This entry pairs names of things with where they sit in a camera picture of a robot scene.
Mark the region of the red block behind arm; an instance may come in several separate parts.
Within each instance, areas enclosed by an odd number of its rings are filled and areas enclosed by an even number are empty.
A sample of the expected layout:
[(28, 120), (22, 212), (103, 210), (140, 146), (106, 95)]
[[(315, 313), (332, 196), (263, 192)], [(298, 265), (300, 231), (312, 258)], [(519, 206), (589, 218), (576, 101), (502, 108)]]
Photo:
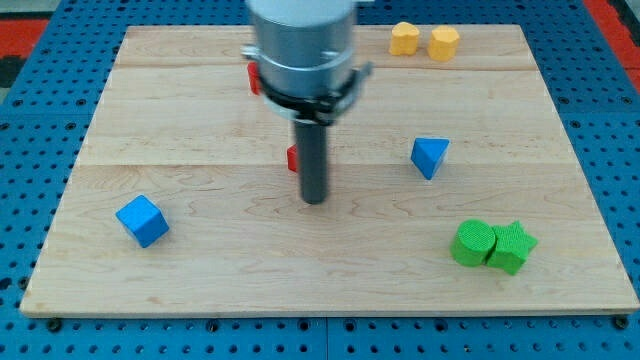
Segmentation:
[(260, 75), (258, 64), (255, 61), (251, 61), (247, 64), (247, 73), (251, 92), (254, 95), (259, 95), (261, 93)]

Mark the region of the grey cylindrical robot arm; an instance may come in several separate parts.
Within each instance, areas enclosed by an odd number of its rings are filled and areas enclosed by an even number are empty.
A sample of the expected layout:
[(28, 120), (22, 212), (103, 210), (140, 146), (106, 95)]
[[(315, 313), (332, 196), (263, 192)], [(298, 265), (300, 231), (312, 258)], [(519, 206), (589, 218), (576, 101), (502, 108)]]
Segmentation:
[(330, 126), (357, 101), (373, 64), (356, 68), (356, 8), (349, 0), (248, 0), (265, 102), (278, 115)]

